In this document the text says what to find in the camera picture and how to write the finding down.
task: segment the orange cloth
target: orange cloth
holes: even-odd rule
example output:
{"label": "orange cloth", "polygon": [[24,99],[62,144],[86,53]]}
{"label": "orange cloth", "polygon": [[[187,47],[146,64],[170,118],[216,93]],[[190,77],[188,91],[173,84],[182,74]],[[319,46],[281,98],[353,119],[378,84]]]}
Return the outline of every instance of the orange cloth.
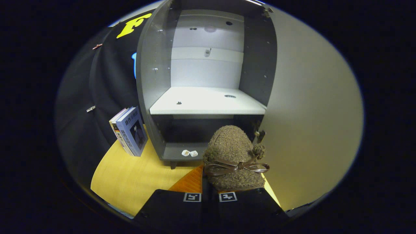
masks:
{"label": "orange cloth", "polygon": [[[175,192],[195,192],[202,193],[202,171],[204,165],[200,165],[188,172],[178,182],[176,182],[169,191]],[[224,193],[230,191],[218,191],[218,193]]]}

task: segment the fuzzy brown hat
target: fuzzy brown hat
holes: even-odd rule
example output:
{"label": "fuzzy brown hat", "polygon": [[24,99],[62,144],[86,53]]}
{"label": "fuzzy brown hat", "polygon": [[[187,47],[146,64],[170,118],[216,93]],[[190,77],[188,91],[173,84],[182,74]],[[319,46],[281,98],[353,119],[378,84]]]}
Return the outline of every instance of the fuzzy brown hat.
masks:
{"label": "fuzzy brown hat", "polygon": [[218,191],[256,189],[264,187],[265,180],[260,173],[269,169],[267,164],[257,163],[264,156],[264,146],[253,147],[243,130],[228,125],[218,129],[211,138],[203,155],[204,170]]}

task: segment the brown ribbon bow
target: brown ribbon bow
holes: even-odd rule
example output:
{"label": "brown ribbon bow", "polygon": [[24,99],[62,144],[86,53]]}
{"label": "brown ribbon bow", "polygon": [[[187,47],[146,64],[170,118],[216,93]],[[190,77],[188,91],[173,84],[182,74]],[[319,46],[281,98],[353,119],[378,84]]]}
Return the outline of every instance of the brown ribbon bow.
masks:
{"label": "brown ribbon bow", "polygon": [[[220,175],[232,173],[236,170],[241,170],[241,169],[246,169],[246,170],[249,170],[251,172],[256,172],[256,173],[262,173],[262,172],[267,172],[270,169],[270,166],[267,163],[252,163],[254,160],[256,160],[256,158],[252,158],[251,160],[249,160],[247,162],[235,163],[235,162],[230,162],[230,161],[227,161],[227,160],[224,160],[224,159],[215,158],[215,161],[219,162],[221,164],[208,164],[208,165],[206,165],[205,166],[205,174],[207,176],[220,176]],[[255,167],[255,166],[263,166],[266,169],[252,168],[252,167]],[[222,167],[222,168],[225,168],[225,169],[214,172],[214,171],[212,171],[213,167]]]}

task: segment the gray shelf unit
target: gray shelf unit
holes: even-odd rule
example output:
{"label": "gray shelf unit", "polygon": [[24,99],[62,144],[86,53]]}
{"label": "gray shelf unit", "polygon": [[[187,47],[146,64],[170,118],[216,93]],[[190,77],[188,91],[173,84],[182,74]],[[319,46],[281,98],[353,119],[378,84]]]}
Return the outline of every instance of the gray shelf unit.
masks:
{"label": "gray shelf unit", "polygon": [[[275,76],[277,42],[272,21],[261,6],[244,0],[167,0],[148,19],[142,30],[136,58],[139,104],[150,140],[160,160],[202,160],[214,132],[225,125],[243,129],[251,141],[263,115],[234,115],[231,118],[205,115],[178,119],[175,115],[152,115],[150,107],[171,87],[171,54],[175,29],[182,10],[216,10],[244,17],[244,57],[239,87],[267,105]],[[182,151],[198,156],[184,157]]]}

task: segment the white shelf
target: white shelf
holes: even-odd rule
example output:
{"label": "white shelf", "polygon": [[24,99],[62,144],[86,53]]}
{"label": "white shelf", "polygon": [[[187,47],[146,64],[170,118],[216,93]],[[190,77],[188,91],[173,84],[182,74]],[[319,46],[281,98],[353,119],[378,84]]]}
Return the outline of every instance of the white shelf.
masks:
{"label": "white shelf", "polygon": [[150,108],[152,115],[264,115],[265,111],[265,105],[241,90],[211,87],[171,87]]}

